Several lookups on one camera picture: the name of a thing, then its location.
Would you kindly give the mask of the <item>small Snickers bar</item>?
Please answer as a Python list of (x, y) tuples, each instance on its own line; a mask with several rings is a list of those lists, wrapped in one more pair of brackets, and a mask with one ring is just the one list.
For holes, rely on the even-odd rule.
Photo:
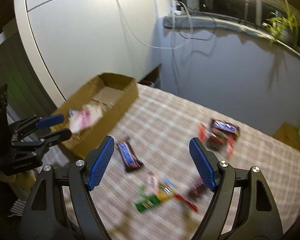
[(236, 133), (239, 134), (240, 133), (240, 128), (237, 125), (234, 125), (232, 123), (223, 121), (223, 120), (216, 120), (216, 119), (212, 119), (211, 120), (211, 126), (216, 128), (216, 129), (220, 129), (229, 133)]

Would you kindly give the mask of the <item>large Snickers bar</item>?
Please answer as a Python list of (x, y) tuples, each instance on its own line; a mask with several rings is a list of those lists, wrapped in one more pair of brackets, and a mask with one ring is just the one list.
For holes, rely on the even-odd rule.
[(117, 148), (123, 160), (125, 171), (127, 173), (137, 171), (143, 167), (130, 144), (130, 137), (125, 137), (117, 143)]

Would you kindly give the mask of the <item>white power adapter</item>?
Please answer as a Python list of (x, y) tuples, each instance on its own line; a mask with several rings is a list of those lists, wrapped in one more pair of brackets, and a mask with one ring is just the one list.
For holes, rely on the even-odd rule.
[(185, 15), (185, 9), (184, 7), (181, 5), (181, 3), (178, 0), (171, 0), (171, 14), (172, 15)]

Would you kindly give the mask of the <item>cardboard box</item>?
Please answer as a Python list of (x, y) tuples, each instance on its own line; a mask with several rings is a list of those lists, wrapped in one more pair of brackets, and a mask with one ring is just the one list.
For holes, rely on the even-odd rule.
[(53, 131), (69, 128), (72, 136), (63, 145), (81, 158), (97, 148), (138, 98), (136, 80), (115, 73), (91, 79), (53, 114), (65, 121)]

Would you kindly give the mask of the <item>white cabinet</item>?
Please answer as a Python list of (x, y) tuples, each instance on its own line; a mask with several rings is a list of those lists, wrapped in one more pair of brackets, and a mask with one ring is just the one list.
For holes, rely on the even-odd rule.
[(104, 72), (142, 80), (162, 62), (171, 0), (14, 0), (35, 73), (60, 106)]

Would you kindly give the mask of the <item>plaid tablecloth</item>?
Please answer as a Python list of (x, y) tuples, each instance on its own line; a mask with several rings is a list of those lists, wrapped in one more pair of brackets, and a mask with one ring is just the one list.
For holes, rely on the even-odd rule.
[[(159, 89), (138, 85), (139, 96), (110, 135), (130, 137), (143, 162), (142, 169), (126, 173), (115, 151), (102, 181), (91, 193), (104, 226), (112, 239), (191, 239), (212, 198), (207, 191), (195, 213), (176, 199), (139, 213), (135, 206), (148, 172), (167, 178), (180, 194), (187, 194), (198, 177), (189, 154), (189, 140), (200, 124), (228, 117)], [(236, 168), (261, 169), (274, 196), (282, 227), (288, 230), (300, 211), (300, 152), (239, 123), (241, 134), (228, 160)]]

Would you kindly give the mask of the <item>colourful milk candy packet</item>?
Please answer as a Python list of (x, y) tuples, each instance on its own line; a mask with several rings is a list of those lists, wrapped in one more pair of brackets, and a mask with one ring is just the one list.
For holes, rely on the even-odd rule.
[(193, 212), (195, 212), (195, 213), (199, 212), (198, 206), (196, 204), (193, 204), (192, 202), (190, 202), (188, 199), (183, 197), (181, 194), (179, 194), (175, 190), (173, 184), (166, 178), (162, 178), (159, 181), (159, 191), (157, 194), (157, 198), (158, 198), (158, 200), (160, 200), (160, 202), (165, 202), (171, 198), (175, 198), (175, 199), (183, 202)]

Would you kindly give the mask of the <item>potted spider plant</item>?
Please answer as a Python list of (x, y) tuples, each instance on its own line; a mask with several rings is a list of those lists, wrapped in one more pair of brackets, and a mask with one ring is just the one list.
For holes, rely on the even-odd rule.
[(271, 42), (283, 42), (298, 48), (300, 20), (295, 16), (287, 0), (285, 2), (286, 16), (272, 12), (273, 17), (266, 19), (262, 27), (272, 36)]

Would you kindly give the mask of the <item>pink snack packet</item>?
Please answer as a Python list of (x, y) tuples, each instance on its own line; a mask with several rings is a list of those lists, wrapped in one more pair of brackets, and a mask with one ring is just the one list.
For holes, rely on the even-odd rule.
[(148, 173), (146, 180), (145, 194), (147, 196), (157, 195), (159, 191), (159, 184), (156, 175), (153, 172)]

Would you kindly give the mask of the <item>grey windowsill mat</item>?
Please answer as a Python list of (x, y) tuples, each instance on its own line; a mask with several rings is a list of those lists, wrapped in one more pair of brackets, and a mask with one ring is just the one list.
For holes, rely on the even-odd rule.
[[(226, 20), (221, 20), (217, 18), (211, 18), (208, 16), (190, 16), (190, 20), (192, 22), (192, 26), (194, 30), (201, 29), (223, 29), (227, 31), (231, 31), (233, 33), (245, 34), (253, 38), (263, 38), (268, 40), (269, 42), (272, 40), (272, 36), (264, 31), (253, 29), (243, 24), (230, 22)], [(174, 28), (176, 30), (190, 30), (190, 22), (187, 16), (175, 16), (174, 17)], [(163, 18), (163, 27), (165, 29), (172, 29), (173, 27), (173, 16), (165, 16)], [(291, 46), (283, 43), (283, 42), (273, 42), (276, 43), (283, 48), (287, 49), (295, 56), (300, 59), (300, 49), (293, 49)]]

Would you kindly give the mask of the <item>green candy packet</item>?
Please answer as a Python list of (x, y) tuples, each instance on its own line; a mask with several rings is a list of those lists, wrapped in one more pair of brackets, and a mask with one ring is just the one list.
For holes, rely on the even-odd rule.
[(153, 209), (161, 204), (160, 199), (156, 195), (147, 196), (143, 200), (134, 203), (139, 213), (144, 213), (147, 210)]

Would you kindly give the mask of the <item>packaged sliced bread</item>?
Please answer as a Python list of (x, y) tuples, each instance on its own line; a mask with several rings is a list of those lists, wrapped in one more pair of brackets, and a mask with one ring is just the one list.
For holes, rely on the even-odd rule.
[(94, 126), (103, 117), (103, 108), (100, 104), (87, 104), (79, 110), (70, 109), (69, 129), (72, 133), (80, 133), (81, 131)]

